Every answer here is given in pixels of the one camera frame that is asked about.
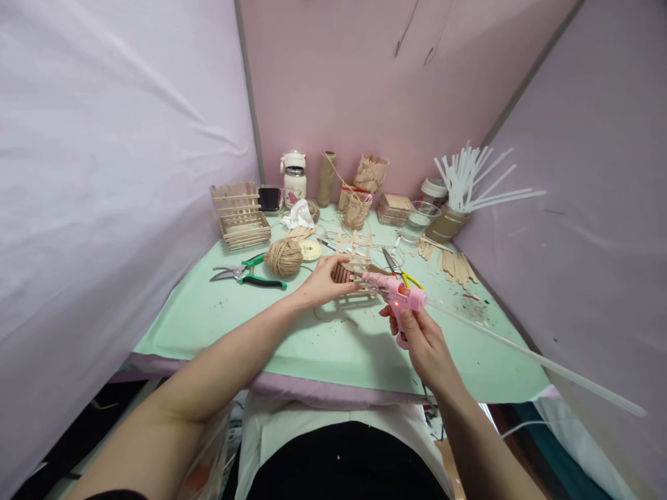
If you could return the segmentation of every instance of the table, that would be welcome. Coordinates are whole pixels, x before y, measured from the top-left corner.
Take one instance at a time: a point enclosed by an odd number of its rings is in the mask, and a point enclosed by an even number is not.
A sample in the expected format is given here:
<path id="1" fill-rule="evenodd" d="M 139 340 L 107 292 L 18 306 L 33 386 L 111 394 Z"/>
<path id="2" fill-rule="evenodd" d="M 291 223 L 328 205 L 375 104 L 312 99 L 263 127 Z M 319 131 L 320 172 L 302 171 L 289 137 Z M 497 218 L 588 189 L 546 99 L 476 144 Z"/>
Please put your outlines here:
<path id="1" fill-rule="evenodd" d="M 274 226 L 272 242 L 287 233 L 277 218 L 269 218 L 269 222 Z M 322 228 L 337 231 L 339 225 L 333 206 L 322 210 Z M 360 232 L 369 230 L 374 244 L 394 245 L 397 229 L 379 224 L 375 212 L 370 213 Z M 162 311 L 134 349 L 134 354 L 157 355 L 173 360 L 192 359 L 226 332 L 296 290 L 310 274 L 307 269 L 300 269 L 295 275 L 284 278 L 288 284 L 285 291 L 240 285 L 234 280 L 209 282 L 214 266 L 237 265 L 241 260 L 266 251 L 269 245 L 270 242 L 266 242 L 235 251 L 230 251 L 222 241 L 214 245 L 174 288 Z M 479 297 L 480 302 L 464 297 L 466 292 L 458 283 L 451 283 L 444 273 L 436 272 L 439 251 L 431 262 L 427 262 L 417 254 L 416 244 L 401 242 L 400 248 L 405 252 L 405 270 L 423 284 L 430 299 L 442 301 L 443 305 L 468 319 L 525 346 L 517 330 L 482 284 L 471 282 L 468 290 L 468 293 Z M 322 255 L 331 254 L 333 251 L 322 248 Z M 386 267 L 379 247 L 372 248 L 370 254 L 375 265 Z M 315 264 L 304 263 L 309 267 Z M 255 267 L 254 273 L 275 278 L 264 264 Z M 379 297 L 357 296 L 343 298 L 302 314 L 265 366 L 264 375 L 274 374 L 283 381 L 316 381 L 348 389 L 370 389 L 376 396 L 384 392 L 423 394 L 408 351 L 396 345 L 386 318 L 377 314 L 383 306 Z M 454 362 L 476 400 L 487 403 L 530 401 L 549 385 L 544 371 L 534 361 L 439 310 L 429 306 L 427 310 L 442 326 Z"/>

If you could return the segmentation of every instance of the yellow handled scissors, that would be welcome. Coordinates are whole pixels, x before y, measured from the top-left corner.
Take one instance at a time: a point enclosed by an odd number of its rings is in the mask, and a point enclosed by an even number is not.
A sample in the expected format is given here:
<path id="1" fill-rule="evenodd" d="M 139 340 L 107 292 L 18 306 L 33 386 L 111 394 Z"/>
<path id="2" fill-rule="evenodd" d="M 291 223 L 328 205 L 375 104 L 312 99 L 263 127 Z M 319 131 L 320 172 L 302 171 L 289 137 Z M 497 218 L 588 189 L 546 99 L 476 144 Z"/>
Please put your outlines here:
<path id="1" fill-rule="evenodd" d="M 401 278 L 403 278 L 403 283 L 405 284 L 405 288 L 410 288 L 410 283 L 409 283 L 410 280 L 417 286 L 417 288 L 421 288 L 422 290 L 424 289 L 424 287 L 422 287 L 422 284 L 419 283 L 419 281 L 415 280 L 412 276 L 410 276 L 408 273 L 406 273 L 399 267 L 399 265 L 392 258 L 392 256 L 389 255 L 389 252 L 387 252 L 386 248 L 382 249 L 382 253 L 384 253 L 384 258 L 387 260 L 387 264 L 389 265 L 389 267 L 391 267 L 392 274 L 394 276 L 400 275 Z"/>

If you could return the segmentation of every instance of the hot glue gun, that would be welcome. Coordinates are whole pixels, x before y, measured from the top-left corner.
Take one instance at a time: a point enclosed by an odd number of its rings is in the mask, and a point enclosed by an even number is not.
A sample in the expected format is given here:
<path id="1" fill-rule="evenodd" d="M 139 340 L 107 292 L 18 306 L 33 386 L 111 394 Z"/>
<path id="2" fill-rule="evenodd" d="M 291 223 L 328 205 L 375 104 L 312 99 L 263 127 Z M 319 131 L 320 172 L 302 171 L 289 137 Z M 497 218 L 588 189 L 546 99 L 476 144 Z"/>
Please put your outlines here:
<path id="1" fill-rule="evenodd" d="M 386 276 L 380 273 L 365 272 L 355 274 L 363 279 L 368 285 L 376 289 L 389 303 L 391 315 L 396 318 L 398 335 L 396 343 L 403 349 L 408 349 L 408 339 L 401 325 L 401 311 L 410 309 L 422 310 L 426 304 L 426 292 L 420 288 L 407 288 L 403 281 L 396 276 Z"/>

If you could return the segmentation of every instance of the white bottle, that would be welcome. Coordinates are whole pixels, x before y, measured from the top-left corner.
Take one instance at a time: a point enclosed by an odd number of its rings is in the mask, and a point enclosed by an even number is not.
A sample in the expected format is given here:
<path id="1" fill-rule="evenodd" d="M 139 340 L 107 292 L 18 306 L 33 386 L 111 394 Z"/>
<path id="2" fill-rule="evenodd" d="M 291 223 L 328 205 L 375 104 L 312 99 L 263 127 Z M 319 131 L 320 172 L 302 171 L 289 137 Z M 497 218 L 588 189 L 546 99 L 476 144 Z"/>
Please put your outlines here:
<path id="1" fill-rule="evenodd" d="M 285 174 L 285 206 L 292 208 L 297 201 L 306 198 L 306 155 L 298 151 L 283 154 L 280 173 Z"/>

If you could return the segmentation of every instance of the twine ball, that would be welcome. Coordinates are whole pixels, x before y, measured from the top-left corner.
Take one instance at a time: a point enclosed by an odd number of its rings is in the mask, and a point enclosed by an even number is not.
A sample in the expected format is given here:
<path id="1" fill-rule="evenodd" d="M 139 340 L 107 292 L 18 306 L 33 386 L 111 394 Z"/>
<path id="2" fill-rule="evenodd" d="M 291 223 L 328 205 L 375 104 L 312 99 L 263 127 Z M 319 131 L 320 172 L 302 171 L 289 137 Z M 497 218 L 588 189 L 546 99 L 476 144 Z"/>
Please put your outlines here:
<path id="1" fill-rule="evenodd" d="M 318 220 L 320 220 L 320 208 L 317 205 L 315 205 L 312 201 L 309 201 L 308 211 L 311 213 L 313 222 L 317 224 Z"/>
<path id="2" fill-rule="evenodd" d="M 278 276 L 290 276 L 301 267 L 304 256 L 301 247 L 292 240 L 278 240 L 264 254 L 264 262 Z"/>

